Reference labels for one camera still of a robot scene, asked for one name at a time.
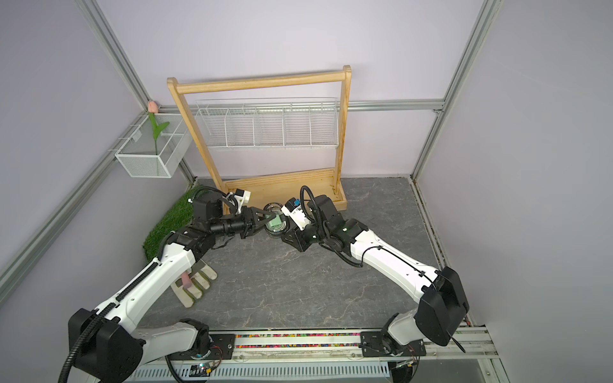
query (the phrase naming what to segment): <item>hanging wire basket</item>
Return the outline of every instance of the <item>hanging wire basket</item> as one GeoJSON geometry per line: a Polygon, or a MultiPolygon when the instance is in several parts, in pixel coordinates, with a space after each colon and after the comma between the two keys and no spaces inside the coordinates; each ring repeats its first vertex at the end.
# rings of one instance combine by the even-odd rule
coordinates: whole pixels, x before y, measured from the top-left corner
{"type": "Polygon", "coordinates": [[[334,98],[198,100],[196,122],[209,148],[338,145],[334,98]]]}
{"type": "Polygon", "coordinates": [[[171,178],[181,162],[192,136],[180,114],[157,113],[158,124],[169,122],[160,133],[156,143],[153,140],[153,127],[145,115],[138,128],[124,138],[115,157],[132,177],[171,178]]]}

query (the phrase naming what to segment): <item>wire shelf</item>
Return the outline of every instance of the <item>wire shelf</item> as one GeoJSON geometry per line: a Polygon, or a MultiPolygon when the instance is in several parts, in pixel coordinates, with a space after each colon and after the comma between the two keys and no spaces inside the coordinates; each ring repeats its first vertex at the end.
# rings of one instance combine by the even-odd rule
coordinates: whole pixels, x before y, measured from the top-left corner
{"type": "Polygon", "coordinates": [[[138,128],[126,137],[115,157],[132,177],[171,178],[181,162],[192,136],[178,113],[158,113],[158,124],[169,122],[158,137],[158,153],[155,151],[153,126],[147,115],[138,128]]]}
{"type": "Polygon", "coordinates": [[[334,98],[198,100],[196,122],[209,148],[338,145],[334,98]]]}

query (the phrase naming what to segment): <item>green turf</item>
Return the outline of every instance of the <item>green turf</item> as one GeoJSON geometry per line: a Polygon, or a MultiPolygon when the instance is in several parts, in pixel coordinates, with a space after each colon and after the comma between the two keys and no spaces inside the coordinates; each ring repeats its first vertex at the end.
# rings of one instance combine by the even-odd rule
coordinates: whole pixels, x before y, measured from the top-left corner
{"type": "Polygon", "coordinates": [[[147,262],[151,262],[158,253],[159,243],[164,239],[166,234],[171,230],[177,230],[178,228],[189,224],[192,218],[194,209],[191,203],[188,202],[192,194],[192,190],[189,190],[179,198],[172,208],[166,212],[161,221],[153,228],[153,230],[147,235],[143,249],[145,250],[145,257],[147,262]]]}

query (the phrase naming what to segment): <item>wooden frame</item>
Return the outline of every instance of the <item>wooden frame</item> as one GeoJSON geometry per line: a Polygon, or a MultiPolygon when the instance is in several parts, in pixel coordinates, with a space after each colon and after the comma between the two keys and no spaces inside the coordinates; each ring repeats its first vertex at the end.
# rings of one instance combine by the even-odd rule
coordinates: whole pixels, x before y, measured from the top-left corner
{"type": "Polygon", "coordinates": [[[194,138],[200,155],[207,166],[213,182],[218,189],[228,192],[236,189],[251,191],[249,206],[263,208],[269,202],[285,203],[291,197],[297,197],[300,187],[307,185],[315,195],[326,194],[332,199],[339,210],[347,209],[347,198],[341,185],[341,168],[343,165],[343,149],[345,147],[345,130],[347,126],[347,112],[349,108],[349,90],[351,88],[351,67],[345,65],[339,72],[326,72],[316,74],[249,78],[245,80],[179,84],[174,77],[168,78],[168,89],[177,107],[183,116],[183,120],[194,138]],[[207,93],[221,91],[235,91],[241,89],[272,88],[275,86],[305,85],[328,82],[341,82],[341,101],[338,116],[338,146],[334,168],[308,170],[306,172],[285,173],[268,175],[241,180],[223,181],[207,144],[198,128],[194,114],[187,101],[185,94],[207,93]]]}

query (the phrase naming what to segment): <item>mounting plate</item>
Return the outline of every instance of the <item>mounting plate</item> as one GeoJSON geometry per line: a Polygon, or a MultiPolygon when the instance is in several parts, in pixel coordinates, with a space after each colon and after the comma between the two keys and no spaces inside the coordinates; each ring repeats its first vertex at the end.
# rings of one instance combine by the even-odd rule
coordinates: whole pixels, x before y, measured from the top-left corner
{"type": "MultiPolygon", "coordinates": [[[[381,332],[379,331],[362,331],[360,333],[360,344],[362,348],[362,355],[364,357],[387,357],[390,356],[383,351],[383,343],[381,342],[381,332]]],[[[425,357],[425,346],[423,340],[417,340],[410,342],[403,348],[403,351],[399,355],[395,356],[416,356],[425,357]]]]}
{"type": "MultiPolygon", "coordinates": [[[[234,352],[234,340],[236,334],[210,334],[213,343],[211,347],[217,346],[221,349],[223,355],[222,360],[232,359],[232,353],[234,352]]],[[[194,360],[185,352],[175,352],[170,355],[171,360],[194,360]]],[[[218,360],[219,350],[212,349],[211,352],[204,357],[204,360],[218,360]]]]}

